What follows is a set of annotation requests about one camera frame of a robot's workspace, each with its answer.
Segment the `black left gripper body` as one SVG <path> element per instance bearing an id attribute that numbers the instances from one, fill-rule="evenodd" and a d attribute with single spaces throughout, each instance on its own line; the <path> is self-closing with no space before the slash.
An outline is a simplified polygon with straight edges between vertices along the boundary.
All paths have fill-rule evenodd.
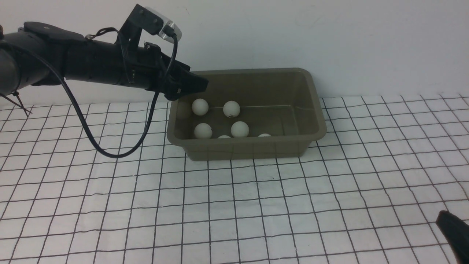
<path id="1" fill-rule="evenodd" d="M 151 43 L 124 59 L 120 44 L 87 40 L 66 46 L 66 79 L 155 91 L 169 62 L 170 56 Z"/>

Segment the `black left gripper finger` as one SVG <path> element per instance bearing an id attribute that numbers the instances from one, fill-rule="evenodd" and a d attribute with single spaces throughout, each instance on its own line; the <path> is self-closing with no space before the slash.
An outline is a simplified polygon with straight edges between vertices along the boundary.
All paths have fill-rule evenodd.
<path id="1" fill-rule="evenodd" d="M 156 63 L 156 66 L 155 91 L 163 94 L 169 101 L 204 92 L 208 87 L 209 80 L 207 78 L 190 72 L 190 67 L 182 62 L 176 60 L 167 75 L 165 75 L 165 72 L 169 66 L 169 61 L 161 60 Z"/>

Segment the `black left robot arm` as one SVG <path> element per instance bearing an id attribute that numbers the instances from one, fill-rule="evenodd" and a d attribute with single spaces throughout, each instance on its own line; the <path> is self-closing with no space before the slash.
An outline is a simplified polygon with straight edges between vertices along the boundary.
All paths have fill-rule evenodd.
<path id="1" fill-rule="evenodd" d="M 155 44 L 139 46 L 141 29 L 100 29 L 83 36 L 42 22 L 25 22 L 1 37 L 1 94 L 26 86 L 84 81 L 160 92 L 174 101 L 204 92 L 208 79 L 164 54 Z"/>

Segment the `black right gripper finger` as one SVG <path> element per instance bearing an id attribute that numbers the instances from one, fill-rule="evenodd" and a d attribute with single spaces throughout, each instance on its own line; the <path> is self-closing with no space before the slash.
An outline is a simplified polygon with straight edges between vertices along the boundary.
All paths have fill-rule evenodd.
<path id="1" fill-rule="evenodd" d="M 469 263 L 469 226 L 454 214 L 442 210 L 439 212 L 436 225 L 447 239 L 456 262 L 458 264 Z"/>

